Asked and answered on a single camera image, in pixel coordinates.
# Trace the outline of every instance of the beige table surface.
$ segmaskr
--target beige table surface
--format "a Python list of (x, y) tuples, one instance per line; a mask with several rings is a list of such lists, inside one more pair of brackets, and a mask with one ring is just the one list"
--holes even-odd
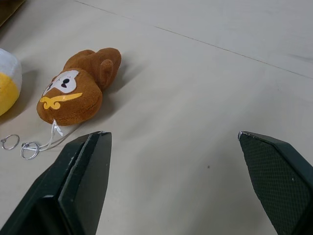
[(48, 141), (36, 104), (76, 52), (115, 47), (123, 60), (100, 112), (60, 146), (31, 161), (19, 147), (0, 149), (0, 227), (66, 142), (105, 130), (112, 159), (97, 234), (276, 234), (237, 134), (288, 141), (313, 164), (312, 7), (310, 0), (28, 0), (0, 29), (0, 48), (23, 68), (0, 138)]

